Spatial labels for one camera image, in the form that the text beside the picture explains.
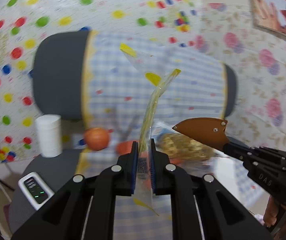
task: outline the black screen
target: black screen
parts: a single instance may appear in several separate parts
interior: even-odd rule
[[[47,193],[37,183],[34,177],[30,177],[25,180],[24,185],[38,204],[41,204],[48,198]]]

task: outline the screw head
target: screw head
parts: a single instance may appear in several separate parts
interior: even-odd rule
[[[206,174],[206,175],[204,175],[203,179],[206,182],[210,182],[211,183],[214,180],[214,177],[211,174]]]
[[[122,167],[119,166],[119,165],[113,165],[113,166],[111,167],[111,170],[112,170],[113,172],[119,172],[119,171],[122,170]]]
[[[73,177],[73,182],[79,183],[79,182],[81,182],[83,179],[84,179],[84,177],[83,177],[82,175],[75,175],[75,176]]]
[[[166,166],[165,166],[165,169],[167,169],[168,171],[175,171],[175,169],[176,169],[176,166],[174,165],[174,164],[167,164]]]

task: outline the plastic packaging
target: plastic packaging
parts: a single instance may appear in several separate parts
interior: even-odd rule
[[[61,117],[45,114],[35,120],[41,155],[51,158],[62,153]]]
[[[164,65],[169,58],[171,49],[165,51],[163,57],[155,57],[143,52],[133,50],[126,44],[121,43],[121,51],[129,59],[132,65],[149,80],[155,89],[149,100],[145,116],[143,119],[140,138],[138,144],[138,162],[136,173],[136,186],[134,192],[134,202],[147,208],[152,208],[152,185],[150,171],[150,141],[152,137],[152,124],[160,96],[166,91],[168,85],[181,72],[173,69],[170,73],[165,72]]]

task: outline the stack of white cups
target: stack of white cups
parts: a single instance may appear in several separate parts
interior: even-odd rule
[[[44,114],[35,120],[38,144],[41,155],[51,158],[62,153],[61,117]]]

